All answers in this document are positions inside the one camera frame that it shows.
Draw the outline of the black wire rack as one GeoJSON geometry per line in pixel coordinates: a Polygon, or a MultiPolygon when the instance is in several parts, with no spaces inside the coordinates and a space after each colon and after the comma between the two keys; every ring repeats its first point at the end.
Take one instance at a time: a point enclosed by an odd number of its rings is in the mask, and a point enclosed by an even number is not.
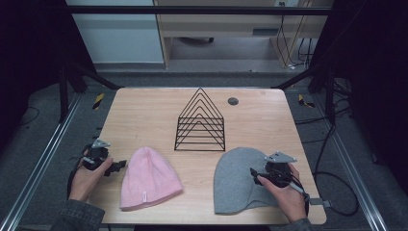
{"type": "Polygon", "coordinates": [[[204,89],[196,90],[177,119],[175,151],[224,151],[224,117],[204,89]]]}

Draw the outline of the light wooden desk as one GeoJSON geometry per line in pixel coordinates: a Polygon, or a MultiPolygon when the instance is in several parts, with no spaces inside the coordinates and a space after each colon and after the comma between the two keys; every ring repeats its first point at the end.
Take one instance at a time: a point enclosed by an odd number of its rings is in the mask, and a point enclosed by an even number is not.
{"type": "MultiPolygon", "coordinates": [[[[152,0],[158,6],[330,8],[334,0],[152,0]]],[[[175,38],[268,38],[283,67],[293,66],[300,39],[320,37],[325,15],[158,14],[165,65],[175,38]]]]}

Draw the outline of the yellow black striped tape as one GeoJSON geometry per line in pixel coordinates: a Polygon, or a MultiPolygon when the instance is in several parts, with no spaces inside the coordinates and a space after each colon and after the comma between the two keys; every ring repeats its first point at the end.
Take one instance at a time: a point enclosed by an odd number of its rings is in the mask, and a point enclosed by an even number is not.
{"type": "Polygon", "coordinates": [[[97,110],[97,109],[99,108],[99,106],[100,106],[100,104],[101,104],[101,101],[102,101],[103,98],[104,98],[104,95],[105,95],[105,93],[99,93],[99,94],[96,96],[95,101],[94,101],[94,103],[93,103],[93,105],[92,105],[92,109],[93,109],[93,110],[97,110]]]}
{"type": "Polygon", "coordinates": [[[303,105],[303,106],[306,106],[308,108],[315,108],[316,107],[316,105],[314,103],[306,102],[302,94],[298,95],[298,103],[299,103],[299,105],[303,105]]]}

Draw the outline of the grey knit beanie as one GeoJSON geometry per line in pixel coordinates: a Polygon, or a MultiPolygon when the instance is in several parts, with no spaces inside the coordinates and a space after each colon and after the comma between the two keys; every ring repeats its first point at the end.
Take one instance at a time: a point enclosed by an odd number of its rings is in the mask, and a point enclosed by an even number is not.
{"type": "Polygon", "coordinates": [[[264,173],[266,155],[255,148],[238,147],[224,153],[214,176],[214,206],[217,215],[235,215],[258,207],[276,207],[274,196],[254,182],[250,170],[264,173]]]}

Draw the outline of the pink knit beanie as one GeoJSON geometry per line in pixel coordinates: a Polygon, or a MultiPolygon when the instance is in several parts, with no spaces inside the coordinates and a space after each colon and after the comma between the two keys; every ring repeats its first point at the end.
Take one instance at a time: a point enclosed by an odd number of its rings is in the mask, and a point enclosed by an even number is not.
{"type": "Polygon", "coordinates": [[[184,187],[173,167],[150,147],[139,148],[126,169],[120,210],[136,211],[163,203],[182,193],[184,187]]]}

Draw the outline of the white cabinet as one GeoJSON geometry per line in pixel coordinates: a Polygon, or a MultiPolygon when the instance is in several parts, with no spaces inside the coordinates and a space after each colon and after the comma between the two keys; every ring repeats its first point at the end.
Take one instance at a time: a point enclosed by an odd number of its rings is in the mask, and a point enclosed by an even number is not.
{"type": "Polygon", "coordinates": [[[95,64],[163,63],[154,14],[86,14],[73,18],[95,64]]]}

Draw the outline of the person's right hand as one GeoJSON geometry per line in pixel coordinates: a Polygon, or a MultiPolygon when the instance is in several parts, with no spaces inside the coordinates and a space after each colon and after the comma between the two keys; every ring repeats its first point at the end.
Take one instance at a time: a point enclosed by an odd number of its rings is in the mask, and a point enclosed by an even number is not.
{"type": "Polygon", "coordinates": [[[257,179],[275,197],[280,210],[289,223],[307,218],[304,197],[300,192],[290,186],[286,188],[276,187],[263,176],[258,176],[257,179]]]}

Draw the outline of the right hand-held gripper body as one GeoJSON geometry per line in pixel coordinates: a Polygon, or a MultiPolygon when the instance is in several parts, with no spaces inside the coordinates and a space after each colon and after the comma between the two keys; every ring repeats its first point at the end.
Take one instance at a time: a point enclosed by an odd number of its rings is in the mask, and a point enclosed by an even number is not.
{"type": "Polygon", "coordinates": [[[296,158],[291,157],[283,152],[275,153],[265,157],[266,164],[264,169],[266,173],[262,176],[267,178],[273,185],[278,188],[285,188],[292,182],[292,174],[289,163],[295,163],[296,158]]]}

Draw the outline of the black horizontal frame bar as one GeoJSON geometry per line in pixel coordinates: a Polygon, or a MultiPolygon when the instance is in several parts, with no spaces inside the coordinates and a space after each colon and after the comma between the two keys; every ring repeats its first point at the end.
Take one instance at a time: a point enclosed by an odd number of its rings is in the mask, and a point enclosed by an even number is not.
{"type": "Polygon", "coordinates": [[[331,8],[222,7],[222,6],[67,6],[71,13],[104,14],[245,14],[245,15],[329,15],[331,8]]]}

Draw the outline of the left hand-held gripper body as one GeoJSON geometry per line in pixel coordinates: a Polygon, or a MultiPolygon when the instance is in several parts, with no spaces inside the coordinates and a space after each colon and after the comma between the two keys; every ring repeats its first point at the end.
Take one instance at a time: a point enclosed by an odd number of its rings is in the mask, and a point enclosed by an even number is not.
{"type": "Polygon", "coordinates": [[[108,142],[97,138],[93,143],[87,144],[85,147],[85,155],[83,157],[83,166],[88,170],[95,170],[101,166],[109,154],[108,142]]]}

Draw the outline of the person's left hand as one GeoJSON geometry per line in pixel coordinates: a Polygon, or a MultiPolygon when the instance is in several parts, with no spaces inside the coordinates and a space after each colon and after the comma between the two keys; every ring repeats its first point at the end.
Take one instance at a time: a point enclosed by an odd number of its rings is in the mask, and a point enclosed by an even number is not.
{"type": "Polygon", "coordinates": [[[81,163],[77,166],[75,175],[71,182],[69,199],[86,202],[99,179],[112,165],[113,158],[108,157],[97,169],[88,170],[81,163]]]}

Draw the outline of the black frame strut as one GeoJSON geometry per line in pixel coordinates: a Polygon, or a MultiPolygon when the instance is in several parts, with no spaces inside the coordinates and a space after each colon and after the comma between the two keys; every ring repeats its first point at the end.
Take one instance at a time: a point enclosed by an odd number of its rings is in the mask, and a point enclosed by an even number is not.
{"type": "Polygon", "coordinates": [[[110,90],[122,89],[122,86],[116,85],[107,79],[103,78],[95,71],[83,67],[80,64],[68,63],[63,64],[59,70],[59,89],[60,89],[60,120],[62,123],[68,116],[68,84],[74,88],[75,92],[84,92],[87,89],[87,84],[85,83],[83,77],[90,77],[90,79],[98,82],[102,86],[107,87],[110,90]]]}
{"type": "Polygon", "coordinates": [[[313,79],[308,86],[310,93],[319,92],[322,88],[325,88],[325,115],[328,117],[329,122],[332,125],[336,124],[335,118],[335,106],[334,106],[334,82],[335,72],[330,64],[316,64],[309,67],[307,70],[297,74],[290,80],[274,86],[275,89],[285,90],[293,84],[312,76],[313,79]]]}

